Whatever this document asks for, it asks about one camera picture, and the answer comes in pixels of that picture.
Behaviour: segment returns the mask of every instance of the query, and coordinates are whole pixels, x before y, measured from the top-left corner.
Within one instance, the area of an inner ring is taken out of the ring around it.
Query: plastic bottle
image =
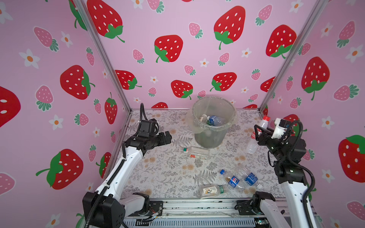
[[[180,147],[180,153],[187,154],[191,158],[199,158],[203,160],[209,159],[209,150],[197,147]]]
[[[270,117],[264,116],[262,121],[258,125],[264,129],[266,129],[268,126],[269,120],[270,120]],[[260,129],[257,129],[257,133],[258,133],[258,135],[260,135],[262,132]],[[258,144],[256,141],[256,134],[255,134],[255,130],[254,130],[251,134],[251,140],[248,143],[246,150],[248,153],[253,154],[256,152],[257,147],[258,147]]]
[[[201,199],[212,198],[218,196],[219,194],[224,194],[228,192],[228,188],[226,185],[216,184],[200,186],[199,190]]]

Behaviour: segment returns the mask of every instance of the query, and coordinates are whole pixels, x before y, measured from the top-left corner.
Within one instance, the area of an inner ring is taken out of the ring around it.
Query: bottle label
[[[250,174],[246,177],[245,181],[247,182],[247,184],[249,184],[249,185],[253,185],[254,183],[256,183],[256,181],[257,181],[257,177],[256,177],[253,173],[250,173]]]
[[[235,188],[237,186],[239,182],[239,179],[235,176],[233,176],[230,181],[228,182],[233,188]]]

